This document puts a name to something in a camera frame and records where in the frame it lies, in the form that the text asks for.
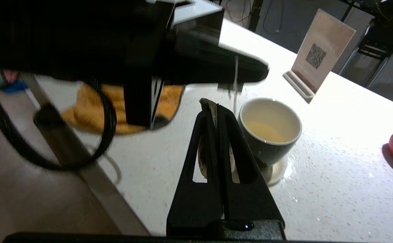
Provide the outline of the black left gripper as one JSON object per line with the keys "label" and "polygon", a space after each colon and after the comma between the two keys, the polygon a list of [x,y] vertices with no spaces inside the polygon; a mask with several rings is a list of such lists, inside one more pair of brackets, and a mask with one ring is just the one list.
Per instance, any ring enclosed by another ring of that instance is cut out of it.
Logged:
{"label": "black left gripper", "polygon": [[124,86],[127,123],[151,129],[162,90],[160,54],[165,43],[165,80],[171,85],[256,83],[269,67],[255,57],[186,33],[169,36],[175,4],[135,1],[130,11]]}

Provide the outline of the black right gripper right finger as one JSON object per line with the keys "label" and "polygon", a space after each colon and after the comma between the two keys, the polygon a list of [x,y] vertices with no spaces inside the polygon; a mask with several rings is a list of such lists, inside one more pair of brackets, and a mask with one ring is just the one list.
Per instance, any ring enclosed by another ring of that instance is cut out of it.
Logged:
{"label": "black right gripper right finger", "polygon": [[237,119],[221,105],[218,105],[218,171],[228,220],[283,221]]}

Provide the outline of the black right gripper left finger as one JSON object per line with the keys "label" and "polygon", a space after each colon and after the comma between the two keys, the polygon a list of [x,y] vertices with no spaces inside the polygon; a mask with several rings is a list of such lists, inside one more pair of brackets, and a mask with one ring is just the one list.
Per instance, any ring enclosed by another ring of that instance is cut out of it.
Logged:
{"label": "black right gripper left finger", "polygon": [[[203,140],[208,159],[207,183],[193,181],[199,142]],[[169,237],[201,237],[210,223],[223,214],[215,128],[210,112],[201,111],[192,130],[184,166],[166,220]]]}

